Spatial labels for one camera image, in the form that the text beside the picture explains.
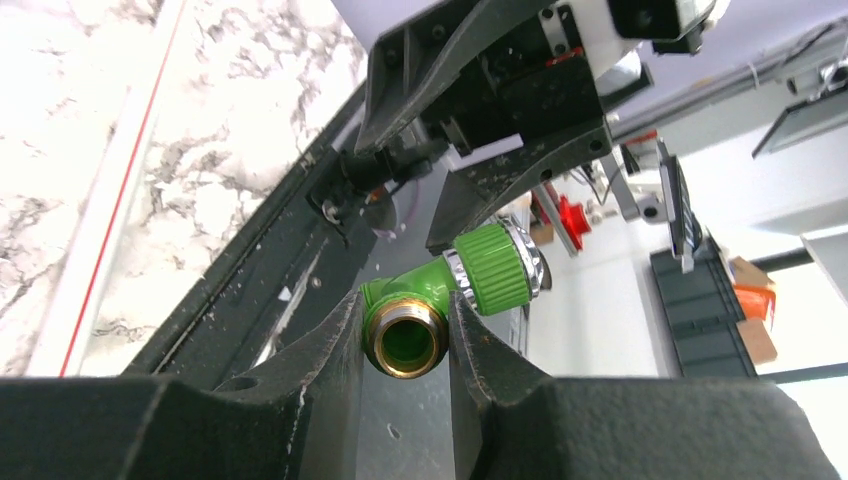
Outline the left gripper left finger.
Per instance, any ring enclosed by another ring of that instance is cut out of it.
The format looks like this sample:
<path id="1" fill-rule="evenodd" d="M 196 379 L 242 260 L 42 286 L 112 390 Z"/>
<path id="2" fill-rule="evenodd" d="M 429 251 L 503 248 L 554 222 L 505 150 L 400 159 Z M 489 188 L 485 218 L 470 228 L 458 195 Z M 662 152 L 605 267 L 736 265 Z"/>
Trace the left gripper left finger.
<path id="1" fill-rule="evenodd" d="M 349 292 L 311 331 L 219 386 L 226 421 L 214 479 L 352 479 L 364 299 Z"/>

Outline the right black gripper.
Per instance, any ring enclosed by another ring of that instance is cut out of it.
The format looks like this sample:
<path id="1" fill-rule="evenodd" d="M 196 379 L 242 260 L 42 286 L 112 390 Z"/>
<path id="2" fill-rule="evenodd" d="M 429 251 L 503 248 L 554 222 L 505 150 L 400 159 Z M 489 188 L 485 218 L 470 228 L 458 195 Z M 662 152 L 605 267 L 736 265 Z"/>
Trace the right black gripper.
<path id="1" fill-rule="evenodd" d="M 431 6 L 374 44 L 364 107 L 358 155 L 390 151 L 415 122 L 462 156 L 513 135 L 527 142 L 447 174 L 426 241 L 433 255 L 532 188 L 612 149 L 568 3 Z"/>

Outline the green faucet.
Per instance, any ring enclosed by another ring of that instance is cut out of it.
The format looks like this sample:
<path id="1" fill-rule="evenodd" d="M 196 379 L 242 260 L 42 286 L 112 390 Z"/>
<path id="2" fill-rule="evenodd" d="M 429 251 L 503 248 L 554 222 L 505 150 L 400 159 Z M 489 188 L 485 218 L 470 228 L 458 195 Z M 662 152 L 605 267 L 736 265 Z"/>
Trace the green faucet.
<path id="1" fill-rule="evenodd" d="M 452 294 L 492 316 L 529 304 L 551 285 L 548 263 L 528 231 L 501 218 L 458 236 L 428 263 L 364 283 L 364 353 L 387 376 L 421 377 L 449 350 Z"/>

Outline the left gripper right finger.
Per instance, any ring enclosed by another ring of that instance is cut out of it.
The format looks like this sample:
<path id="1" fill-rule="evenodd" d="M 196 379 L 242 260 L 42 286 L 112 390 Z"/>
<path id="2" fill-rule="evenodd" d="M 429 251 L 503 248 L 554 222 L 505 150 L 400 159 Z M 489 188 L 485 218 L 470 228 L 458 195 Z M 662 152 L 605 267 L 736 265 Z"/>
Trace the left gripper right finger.
<path id="1" fill-rule="evenodd" d="M 536 411 L 547 375 L 495 336 L 459 293 L 450 296 L 448 321 L 456 477 L 530 478 L 545 468 L 550 442 Z"/>

